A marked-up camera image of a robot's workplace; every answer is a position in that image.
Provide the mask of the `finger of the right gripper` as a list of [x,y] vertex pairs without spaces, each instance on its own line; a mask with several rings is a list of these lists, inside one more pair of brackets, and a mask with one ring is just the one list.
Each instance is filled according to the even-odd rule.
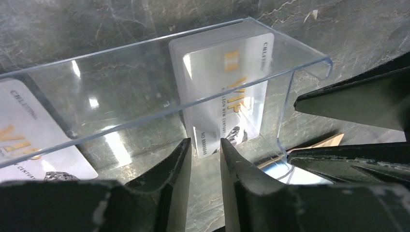
[[334,157],[297,159],[291,164],[333,183],[410,184],[408,142],[342,145]]
[[397,131],[410,129],[410,54],[298,96],[298,112]]

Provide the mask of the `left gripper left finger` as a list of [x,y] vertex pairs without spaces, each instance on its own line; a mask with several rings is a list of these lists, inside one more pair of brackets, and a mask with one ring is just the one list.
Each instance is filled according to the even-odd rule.
[[0,186],[3,232],[182,232],[191,174],[191,140],[139,177],[9,181]]

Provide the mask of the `tan leather card holder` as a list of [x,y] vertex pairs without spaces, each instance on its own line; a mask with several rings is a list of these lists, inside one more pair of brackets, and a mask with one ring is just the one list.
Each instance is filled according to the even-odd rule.
[[290,150],[285,151],[284,154],[258,165],[258,167],[266,171],[268,167],[272,167],[273,164],[279,164],[280,161],[287,161],[289,164],[295,164],[297,159],[302,158],[324,159],[327,157],[334,157],[331,152],[337,152],[337,147],[340,145],[343,137],[344,133],[337,133],[313,145],[291,148]]

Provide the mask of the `clear acrylic card stand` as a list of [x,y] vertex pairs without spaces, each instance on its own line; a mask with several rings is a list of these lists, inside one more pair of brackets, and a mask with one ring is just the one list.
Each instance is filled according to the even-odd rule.
[[[219,171],[217,154],[199,158],[189,136],[180,85],[176,78],[172,40],[214,33],[218,38],[271,32],[274,46],[259,135],[234,145],[260,165],[285,153],[280,144],[284,114],[294,78],[305,74],[326,79],[330,58],[253,18],[238,19],[178,32],[77,58],[2,74],[0,80],[22,81],[69,137],[69,141],[0,163],[0,168],[36,155],[76,146],[100,179],[128,181],[159,163],[180,143],[191,140],[194,177],[212,181]],[[267,171],[284,178],[286,161]]]

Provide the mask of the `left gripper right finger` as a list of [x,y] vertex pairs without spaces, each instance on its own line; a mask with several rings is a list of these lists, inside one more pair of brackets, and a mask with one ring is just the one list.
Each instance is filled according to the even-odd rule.
[[220,141],[227,232],[407,232],[410,186],[284,184]]

